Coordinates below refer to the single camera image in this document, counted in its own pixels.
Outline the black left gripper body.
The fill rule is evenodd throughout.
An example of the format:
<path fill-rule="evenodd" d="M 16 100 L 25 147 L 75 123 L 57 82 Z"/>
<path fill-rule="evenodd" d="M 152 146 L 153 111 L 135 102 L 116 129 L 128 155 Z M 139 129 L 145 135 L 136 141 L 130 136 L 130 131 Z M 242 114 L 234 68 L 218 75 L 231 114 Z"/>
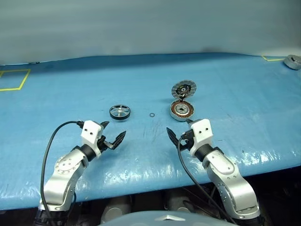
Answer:
<path fill-rule="evenodd" d="M 107 142 L 106 137 L 104 135 L 101 135 L 101 137 L 97 140 L 97 147 L 100 150 L 101 153 L 106 151 L 107 149 L 114 150 L 115 147 L 110 142 Z"/>

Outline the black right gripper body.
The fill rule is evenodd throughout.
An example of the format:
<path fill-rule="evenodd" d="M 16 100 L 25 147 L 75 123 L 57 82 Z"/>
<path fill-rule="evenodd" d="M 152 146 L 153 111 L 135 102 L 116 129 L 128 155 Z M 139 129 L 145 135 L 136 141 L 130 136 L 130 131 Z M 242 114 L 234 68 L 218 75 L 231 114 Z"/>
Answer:
<path fill-rule="evenodd" d="M 193 130 L 188 130 L 181 135 L 181 139 L 185 141 L 185 144 L 180 144 L 180 151 L 191 150 L 194 145 L 194 132 Z"/>

